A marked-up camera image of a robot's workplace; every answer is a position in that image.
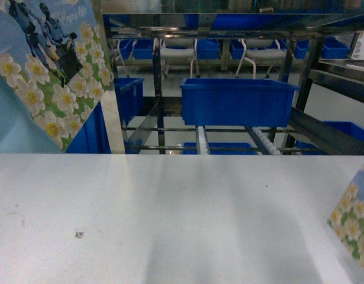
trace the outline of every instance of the flower poster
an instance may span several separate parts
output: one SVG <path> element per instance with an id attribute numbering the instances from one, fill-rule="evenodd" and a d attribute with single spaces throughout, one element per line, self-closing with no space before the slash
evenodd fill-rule
<path id="1" fill-rule="evenodd" d="M 0 74 L 63 151 L 113 80 L 102 49 L 88 0 L 0 0 Z"/>
<path id="2" fill-rule="evenodd" d="M 364 164 L 331 213 L 328 223 L 364 270 Z"/>

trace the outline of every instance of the white chair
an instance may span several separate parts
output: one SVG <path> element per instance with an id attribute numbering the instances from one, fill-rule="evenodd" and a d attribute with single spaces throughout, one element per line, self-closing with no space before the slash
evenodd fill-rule
<path id="1" fill-rule="evenodd" d="M 196 53 L 197 40 L 189 38 L 166 38 L 161 46 L 160 55 L 164 77 L 167 77 L 169 66 L 168 60 L 186 59 L 190 61 L 190 77 L 193 77 L 193 66 L 196 60 L 196 73 L 199 78 L 199 67 Z"/>
<path id="2" fill-rule="evenodd" d="M 132 43 L 132 49 L 134 48 L 135 44 L 136 44 L 137 40 L 135 40 L 133 43 Z M 111 49 L 113 50 L 113 54 L 115 56 L 115 58 L 113 60 L 115 60 L 115 63 L 118 62 L 118 60 L 121 61 L 122 63 L 122 66 L 124 68 L 124 72 L 126 74 L 126 77 L 129 78 L 129 73 L 127 71 L 127 68 L 125 66 L 125 63 L 124 63 L 124 59 L 123 59 L 123 56 L 122 56 L 122 53 L 121 53 L 121 48 L 120 48 L 120 45 L 121 45 L 121 40 L 116 40 L 116 47 L 111 47 Z"/>
<path id="3" fill-rule="evenodd" d="M 242 62 L 244 60 L 253 65 L 253 79 L 256 79 L 256 63 L 254 60 L 272 60 L 269 69 L 266 72 L 266 78 L 269 78 L 271 68 L 274 65 L 273 60 L 280 60 L 286 57 L 286 51 L 281 50 L 281 45 L 278 40 L 239 40 L 243 46 L 243 53 L 237 68 L 236 78 L 238 78 Z M 273 43 L 277 45 L 276 49 L 264 49 L 270 47 Z"/>

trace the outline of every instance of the blue crate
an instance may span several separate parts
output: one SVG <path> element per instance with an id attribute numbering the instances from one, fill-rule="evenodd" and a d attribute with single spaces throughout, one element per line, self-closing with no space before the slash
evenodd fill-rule
<path id="1" fill-rule="evenodd" d="M 195 142 L 186 142 L 183 143 L 183 147 L 196 147 Z M 249 143 L 209 143 L 210 148 L 252 148 L 252 144 Z M 220 151 L 220 150 L 210 150 L 211 155 L 257 155 L 256 152 L 253 151 Z M 196 155 L 196 150 L 182 150 L 182 155 Z"/>
<path id="2" fill-rule="evenodd" d="M 296 59 L 304 59 L 308 50 L 309 40 L 299 41 L 296 44 L 294 56 Z M 324 59 L 344 59 L 350 47 L 345 46 L 333 37 L 325 40 L 321 57 Z"/>
<path id="3" fill-rule="evenodd" d="M 197 43 L 198 59 L 218 59 L 220 44 L 218 40 L 199 40 Z"/>
<path id="4" fill-rule="evenodd" d="M 350 47 L 345 46 L 334 37 L 330 37 L 325 40 L 321 57 L 325 59 L 344 59 L 349 50 Z"/>
<path id="5" fill-rule="evenodd" d="M 364 128 L 355 124 L 351 121 L 324 121 L 325 124 L 332 126 L 333 128 L 340 130 L 341 132 L 358 139 L 364 142 Z M 295 146 L 303 149 L 317 149 L 317 147 L 310 143 L 301 142 L 299 140 L 296 141 Z M 303 152 L 303 155 L 323 155 L 323 152 Z"/>
<path id="6" fill-rule="evenodd" d="M 144 106 L 143 81 L 144 78 L 114 79 L 113 82 L 121 123 L 125 121 L 126 125 L 128 125 Z"/>
<path id="7" fill-rule="evenodd" d="M 153 58 L 153 40 L 139 39 L 134 46 L 135 59 L 152 59 Z"/>
<path id="8" fill-rule="evenodd" d="M 133 43 L 134 43 L 134 40 L 121 40 L 119 48 L 120 48 L 123 59 L 129 58 L 129 55 L 131 54 L 131 51 L 132 51 Z"/>
<path id="9" fill-rule="evenodd" d="M 310 43 L 309 40 L 298 41 L 296 43 L 296 48 L 295 48 L 295 53 L 294 53 L 294 56 L 296 59 L 305 58 L 305 55 L 307 54 L 309 43 Z"/>
<path id="10" fill-rule="evenodd" d="M 285 127 L 298 87 L 266 79 L 184 79 L 186 125 Z"/>
<path id="11" fill-rule="evenodd" d="M 243 46 L 238 40 L 230 41 L 230 55 L 232 59 L 241 59 L 243 54 Z"/>
<path id="12" fill-rule="evenodd" d="M 66 153 L 105 154 L 110 152 L 105 120 L 99 102 L 68 146 Z"/>
<path id="13" fill-rule="evenodd" d="M 199 14 L 184 14 L 186 26 L 189 28 L 197 28 L 199 26 Z"/>

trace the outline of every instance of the metal shelf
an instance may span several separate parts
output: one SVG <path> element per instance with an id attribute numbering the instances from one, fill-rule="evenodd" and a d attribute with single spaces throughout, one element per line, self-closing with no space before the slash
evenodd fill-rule
<path id="1" fill-rule="evenodd" d="M 359 74 L 359 71 L 349 72 L 348 68 L 343 65 L 346 62 L 338 60 L 333 62 L 319 61 L 326 36 L 364 30 L 364 10 L 361 12 L 353 9 L 351 12 L 348 11 L 348 13 L 343 14 L 294 14 L 291 13 L 291 10 L 286 10 L 282 14 L 236 14 L 236 12 L 142 14 L 131 9 L 121 12 L 102 10 L 109 46 L 112 40 L 117 38 L 149 37 L 156 41 L 152 60 L 125 60 L 126 65 L 152 65 L 155 86 L 155 97 L 145 98 L 145 106 L 140 113 L 140 115 L 145 116 L 145 119 L 140 127 L 135 129 L 134 133 L 127 138 L 126 131 L 128 128 L 126 125 L 122 126 L 122 131 L 125 133 L 125 144 L 128 145 L 130 152 L 139 153 L 142 149 L 148 149 L 159 150 L 160 154 L 164 154 L 166 150 L 185 149 L 178 146 L 165 146 L 165 132 L 179 130 L 165 128 L 164 117 L 180 117 L 181 100 L 180 98 L 163 97 L 160 39 L 164 37 L 219 38 L 228 43 L 231 38 L 280 38 L 287 39 L 287 56 L 279 75 L 279 80 L 282 82 L 288 81 L 291 66 L 297 62 L 292 56 L 296 41 L 309 39 L 310 45 L 304 62 L 298 61 L 298 64 L 303 63 L 298 84 L 300 91 L 295 96 L 293 104 L 295 109 L 292 110 L 289 123 L 294 130 L 291 128 L 282 130 L 272 128 L 269 131 L 270 140 L 274 139 L 274 135 L 278 131 L 291 135 L 298 132 L 329 154 L 364 155 L 363 143 L 303 113 L 312 83 L 318 83 L 364 102 L 364 80 L 359 80 L 359 78 L 364 78 L 364 75 L 354 78 L 357 73 Z M 196 22 L 191 24 L 187 19 Z M 222 19 L 229 19 L 231 24 L 223 24 Z M 227 54 L 229 54 L 228 44 L 223 45 L 220 59 L 200 61 L 207 65 L 221 66 L 222 70 L 226 70 L 228 66 L 236 64 L 234 60 L 228 58 Z M 114 69 L 116 69 L 117 62 L 113 60 L 113 64 Z M 158 133 L 158 145 L 145 146 L 145 142 L 152 131 Z M 296 149 L 294 147 L 295 140 L 291 135 L 288 136 L 285 146 L 279 149 L 281 152 L 291 154 L 308 151 L 307 149 Z M 253 150 L 262 151 L 261 148 L 258 144 L 258 147 Z"/>

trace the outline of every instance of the white table surface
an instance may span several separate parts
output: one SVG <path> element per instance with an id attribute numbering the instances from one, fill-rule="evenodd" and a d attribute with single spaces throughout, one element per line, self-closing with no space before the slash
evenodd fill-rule
<path id="1" fill-rule="evenodd" d="M 0 283 L 364 283 L 326 223 L 363 162 L 0 154 Z"/>

